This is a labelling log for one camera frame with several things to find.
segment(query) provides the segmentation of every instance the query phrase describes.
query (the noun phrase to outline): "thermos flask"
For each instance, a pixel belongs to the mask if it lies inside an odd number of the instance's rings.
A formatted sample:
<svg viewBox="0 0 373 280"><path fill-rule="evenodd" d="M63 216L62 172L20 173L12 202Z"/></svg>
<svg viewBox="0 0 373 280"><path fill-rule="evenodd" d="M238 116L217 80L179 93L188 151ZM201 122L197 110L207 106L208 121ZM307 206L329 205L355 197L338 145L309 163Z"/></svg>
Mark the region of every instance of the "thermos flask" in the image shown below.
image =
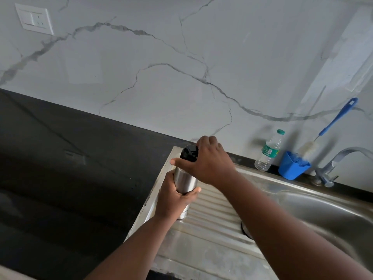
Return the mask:
<svg viewBox="0 0 373 280"><path fill-rule="evenodd" d="M195 145L188 145L182 151L180 158L195 162L198 157L198 147ZM198 180L184 170L176 167L174 174L174 182L176 190L181 194L186 194L192 191L196 186ZM184 209L178 220L184 219L187 216L189 205Z"/></svg>

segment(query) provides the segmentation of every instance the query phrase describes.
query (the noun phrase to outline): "black bottle lid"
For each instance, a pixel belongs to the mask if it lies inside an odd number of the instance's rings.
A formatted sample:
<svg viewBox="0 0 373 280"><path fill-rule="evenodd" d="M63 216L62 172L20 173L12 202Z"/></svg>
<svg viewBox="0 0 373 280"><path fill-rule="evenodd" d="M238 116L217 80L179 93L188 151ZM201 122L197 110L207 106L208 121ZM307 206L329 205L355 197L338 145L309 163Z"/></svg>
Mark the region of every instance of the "black bottle lid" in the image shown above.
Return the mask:
<svg viewBox="0 0 373 280"><path fill-rule="evenodd" d="M187 145L181 151L180 158L188 160L190 162L196 162L198 157L198 147L196 145Z"/></svg>

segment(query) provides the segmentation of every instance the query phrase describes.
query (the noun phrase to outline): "stainless steel sink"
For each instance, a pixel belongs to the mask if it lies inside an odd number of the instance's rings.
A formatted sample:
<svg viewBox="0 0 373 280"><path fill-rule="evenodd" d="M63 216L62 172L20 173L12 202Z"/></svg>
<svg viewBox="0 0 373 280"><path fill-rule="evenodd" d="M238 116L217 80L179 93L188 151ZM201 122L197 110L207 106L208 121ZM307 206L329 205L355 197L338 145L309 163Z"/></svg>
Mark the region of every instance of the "stainless steel sink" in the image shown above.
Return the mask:
<svg viewBox="0 0 373 280"><path fill-rule="evenodd" d="M129 237L153 214L168 161L162 168ZM295 183L268 173L237 170L290 214L373 271L373 206L339 196L327 188ZM180 279L277 279L255 242L241 231L241 220L217 189L202 191L182 221L176 221L158 251L152 269Z"/></svg>

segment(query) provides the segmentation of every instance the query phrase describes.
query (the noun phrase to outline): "bottle label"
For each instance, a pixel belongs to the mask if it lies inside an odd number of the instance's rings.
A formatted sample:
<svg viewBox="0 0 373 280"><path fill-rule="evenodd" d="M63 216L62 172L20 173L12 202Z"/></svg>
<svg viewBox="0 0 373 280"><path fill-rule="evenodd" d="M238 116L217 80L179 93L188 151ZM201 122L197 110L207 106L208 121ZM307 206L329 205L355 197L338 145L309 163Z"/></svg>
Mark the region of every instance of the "bottle label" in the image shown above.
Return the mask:
<svg viewBox="0 0 373 280"><path fill-rule="evenodd" d="M265 144L261 150L261 152L271 158L275 158L277 153L279 152L278 149L270 148L267 144Z"/></svg>

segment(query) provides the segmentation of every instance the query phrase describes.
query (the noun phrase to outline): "chrome faucet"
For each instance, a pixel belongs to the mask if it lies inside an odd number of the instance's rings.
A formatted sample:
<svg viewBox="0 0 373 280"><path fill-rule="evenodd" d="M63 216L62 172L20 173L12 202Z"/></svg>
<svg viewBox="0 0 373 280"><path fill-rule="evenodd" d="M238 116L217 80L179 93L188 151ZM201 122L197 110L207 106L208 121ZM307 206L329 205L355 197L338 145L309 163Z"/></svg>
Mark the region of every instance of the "chrome faucet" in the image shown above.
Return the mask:
<svg viewBox="0 0 373 280"><path fill-rule="evenodd" d="M373 160L373 152L371 152L370 150L366 148L362 148L362 147L346 148L340 151L336 156L334 156L334 158L328 164L326 164L324 168L317 168L315 170L316 175L312 179L312 183L314 183L317 186L324 185L327 188L333 187L334 186L333 181L337 178L337 176L334 178L330 178L329 177L330 172L337 166L338 162L340 162L346 155L352 152L355 152L355 151L359 151L362 154L364 154L366 157Z"/></svg>

